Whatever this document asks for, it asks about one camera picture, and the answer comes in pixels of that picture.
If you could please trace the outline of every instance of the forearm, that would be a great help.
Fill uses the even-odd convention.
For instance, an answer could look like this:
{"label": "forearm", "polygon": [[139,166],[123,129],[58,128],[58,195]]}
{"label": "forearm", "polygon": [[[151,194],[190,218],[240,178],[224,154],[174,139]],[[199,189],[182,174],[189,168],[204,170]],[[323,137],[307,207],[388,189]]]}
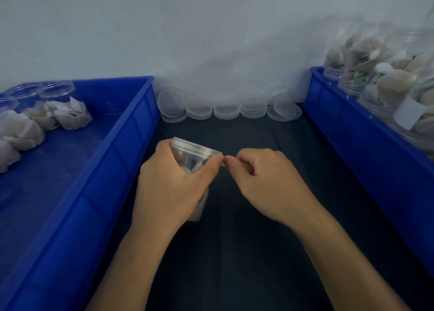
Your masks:
{"label": "forearm", "polygon": [[410,310],[319,203],[305,221],[291,228],[336,311]]}
{"label": "forearm", "polygon": [[86,311],[143,311],[171,237],[131,230],[122,240]]}

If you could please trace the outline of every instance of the person's left hand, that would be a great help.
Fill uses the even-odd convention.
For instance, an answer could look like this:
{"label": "person's left hand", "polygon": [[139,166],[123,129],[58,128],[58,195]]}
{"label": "person's left hand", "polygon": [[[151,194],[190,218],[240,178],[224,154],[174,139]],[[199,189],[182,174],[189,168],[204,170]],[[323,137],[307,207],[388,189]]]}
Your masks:
{"label": "person's left hand", "polygon": [[215,155],[200,171],[187,174],[176,162],[171,143],[171,139],[160,141],[140,168],[131,224],[138,234],[155,230],[172,238],[193,213],[223,160],[223,155]]}

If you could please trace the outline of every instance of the person's right hand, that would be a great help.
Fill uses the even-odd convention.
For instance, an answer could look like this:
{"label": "person's right hand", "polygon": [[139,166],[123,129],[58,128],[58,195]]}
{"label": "person's right hand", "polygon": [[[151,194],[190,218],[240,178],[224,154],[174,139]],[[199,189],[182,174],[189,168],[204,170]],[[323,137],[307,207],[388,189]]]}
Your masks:
{"label": "person's right hand", "polygon": [[[263,215],[290,228],[320,206],[296,168],[280,151],[242,149],[223,160],[241,193]],[[242,163],[253,167],[250,175]]]}

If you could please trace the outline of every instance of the blue plastic bin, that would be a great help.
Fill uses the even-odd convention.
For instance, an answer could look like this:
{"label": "blue plastic bin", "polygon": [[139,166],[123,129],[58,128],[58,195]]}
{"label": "blue plastic bin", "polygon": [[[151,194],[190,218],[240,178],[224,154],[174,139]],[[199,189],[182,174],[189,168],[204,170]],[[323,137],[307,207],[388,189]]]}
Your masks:
{"label": "blue plastic bin", "polygon": [[160,116],[152,81],[74,81],[93,122],[0,175],[0,310],[81,307]]}
{"label": "blue plastic bin", "polygon": [[323,68],[310,72],[303,108],[434,277],[434,163],[323,77]]}

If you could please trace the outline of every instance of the dark table surface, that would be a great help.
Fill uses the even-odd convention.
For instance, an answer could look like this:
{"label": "dark table surface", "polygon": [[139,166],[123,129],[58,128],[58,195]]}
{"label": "dark table surface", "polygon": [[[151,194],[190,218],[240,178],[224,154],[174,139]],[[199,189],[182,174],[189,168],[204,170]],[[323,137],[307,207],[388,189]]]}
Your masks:
{"label": "dark table surface", "polygon": [[[290,122],[267,116],[233,120],[160,120],[143,161],[162,140],[179,137],[235,156],[242,148],[282,151],[312,192],[394,290],[415,310],[434,308],[434,280],[307,115]],[[131,223],[137,178],[95,275],[101,281]],[[209,189],[197,226],[182,227],[169,245],[149,295],[158,310],[332,310],[294,233],[242,196],[227,169]]]}

